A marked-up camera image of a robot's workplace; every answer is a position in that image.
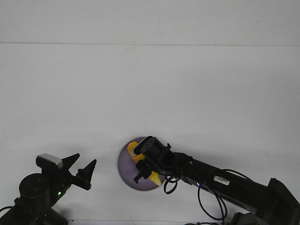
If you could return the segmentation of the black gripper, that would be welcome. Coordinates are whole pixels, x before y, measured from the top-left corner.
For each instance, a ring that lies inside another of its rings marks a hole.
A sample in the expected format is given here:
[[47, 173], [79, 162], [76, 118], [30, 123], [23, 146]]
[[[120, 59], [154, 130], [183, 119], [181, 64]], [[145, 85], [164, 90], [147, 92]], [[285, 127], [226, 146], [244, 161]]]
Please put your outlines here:
[[[50, 181], [50, 192], [52, 195], [64, 195], [71, 187], [72, 175], [69, 172], [71, 166], [80, 157], [79, 153], [63, 158], [63, 168], [59, 169], [56, 165], [47, 165], [42, 168], [42, 174], [46, 175]], [[92, 160], [87, 166], [78, 169], [74, 178], [74, 184], [85, 190], [91, 189], [91, 179], [97, 160]]]
[[136, 163], [138, 174], [134, 177], [134, 182], [137, 184], [141, 178], [147, 179], [152, 171], [161, 175], [172, 174], [171, 164], [174, 160], [174, 153], [171, 152], [171, 146], [164, 146], [156, 137], [148, 154], [145, 154], [145, 159], [141, 159]]

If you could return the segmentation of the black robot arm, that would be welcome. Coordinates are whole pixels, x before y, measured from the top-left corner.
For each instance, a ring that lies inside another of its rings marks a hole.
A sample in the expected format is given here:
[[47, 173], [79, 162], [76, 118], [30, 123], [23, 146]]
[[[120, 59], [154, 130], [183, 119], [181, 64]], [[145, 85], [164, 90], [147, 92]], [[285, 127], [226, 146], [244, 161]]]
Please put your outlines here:
[[137, 160], [139, 171], [134, 181], [150, 177], [152, 172], [182, 180], [226, 200], [249, 212], [259, 225], [298, 225], [300, 204], [281, 181], [272, 178], [268, 185], [259, 184], [239, 172], [220, 169], [192, 156], [172, 152], [153, 136], [127, 147]]
[[79, 158], [76, 153], [60, 159], [48, 153], [36, 157], [40, 173], [26, 176], [19, 185], [20, 196], [0, 218], [2, 225], [67, 225], [68, 220], [53, 209], [57, 201], [72, 186], [85, 190], [91, 188], [91, 178], [97, 161], [78, 169], [76, 175], [69, 171]]

